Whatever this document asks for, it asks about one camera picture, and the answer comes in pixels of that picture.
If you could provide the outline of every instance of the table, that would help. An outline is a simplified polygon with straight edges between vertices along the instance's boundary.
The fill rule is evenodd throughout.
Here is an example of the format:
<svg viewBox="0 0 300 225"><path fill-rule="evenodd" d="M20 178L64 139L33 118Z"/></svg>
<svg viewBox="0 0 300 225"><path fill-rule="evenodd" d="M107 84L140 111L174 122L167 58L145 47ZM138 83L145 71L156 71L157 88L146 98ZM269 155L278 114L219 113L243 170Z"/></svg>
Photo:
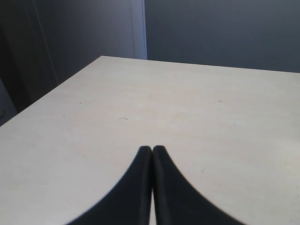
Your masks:
<svg viewBox="0 0 300 225"><path fill-rule="evenodd" d="M300 224L299 97L297 73L102 56L0 127L0 223L65 224L161 144L240 221Z"/></svg>

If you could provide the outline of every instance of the black object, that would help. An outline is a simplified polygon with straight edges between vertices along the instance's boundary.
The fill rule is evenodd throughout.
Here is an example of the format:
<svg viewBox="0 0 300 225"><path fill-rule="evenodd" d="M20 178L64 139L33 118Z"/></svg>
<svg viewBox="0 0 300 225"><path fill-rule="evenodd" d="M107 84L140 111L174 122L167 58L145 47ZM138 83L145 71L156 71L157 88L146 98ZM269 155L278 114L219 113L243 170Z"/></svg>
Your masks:
<svg viewBox="0 0 300 225"><path fill-rule="evenodd" d="M107 196L68 225L147 225L152 188L157 225L242 225L189 184L164 146L140 147Z"/></svg>
<svg viewBox="0 0 300 225"><path fill-rule="evenodd" d="M140 147L117 185L68 225L147 225L151 205L151 148Z"/></svg>
<svg viewBox="0 0 300 225"><path fill-rule="evenodd" d="M157 225L242 225L189 184L164 146L156 146L152 157Z"/></svg>

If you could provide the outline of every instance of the white tabletop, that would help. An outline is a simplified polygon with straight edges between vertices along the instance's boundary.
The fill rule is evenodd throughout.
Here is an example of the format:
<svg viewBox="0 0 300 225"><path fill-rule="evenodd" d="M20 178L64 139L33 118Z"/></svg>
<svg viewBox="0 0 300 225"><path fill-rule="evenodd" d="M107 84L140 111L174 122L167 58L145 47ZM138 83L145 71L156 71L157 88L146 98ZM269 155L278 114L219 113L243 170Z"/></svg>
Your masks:
<svg viewBox="0 0 300 225"><path fill-rule="evenodd" d="M0 224L69 222L157 144L242 222L300 224L300 74L112 57L0 127Z"/></svg>

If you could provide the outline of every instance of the black rubber edge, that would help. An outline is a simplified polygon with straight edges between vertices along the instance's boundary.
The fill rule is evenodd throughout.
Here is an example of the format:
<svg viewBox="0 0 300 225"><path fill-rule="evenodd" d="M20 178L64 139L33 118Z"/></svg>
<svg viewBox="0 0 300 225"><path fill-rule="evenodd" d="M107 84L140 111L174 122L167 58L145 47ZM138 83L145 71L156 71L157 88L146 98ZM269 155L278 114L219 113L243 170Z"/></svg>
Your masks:
<svg viewBox="0 0 300 225"><path fill-rule="evenodd" d="M116 186L68 225L148 225L152 169L151 148L142 146Z"/></svg>
<svg viewBox="0 0 300 225"><path fill-rule="evenodd" d="M156 146L152 158L157 225L242 225L189 184L164 146Z"/></svg>

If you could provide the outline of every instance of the wooden surface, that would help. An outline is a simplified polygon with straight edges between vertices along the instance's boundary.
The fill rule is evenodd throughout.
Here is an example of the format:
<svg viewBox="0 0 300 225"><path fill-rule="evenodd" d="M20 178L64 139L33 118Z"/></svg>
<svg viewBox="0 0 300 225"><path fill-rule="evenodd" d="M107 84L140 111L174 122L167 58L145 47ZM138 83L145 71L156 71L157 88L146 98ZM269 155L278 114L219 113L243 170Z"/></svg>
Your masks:
<svg viewBox="0 0 300 225"><path fill-rule="evenodd" d="M100 57L0 127L0 223L65 224L162 144L237 219L300 224L299 97L296 73Z"/></svg>

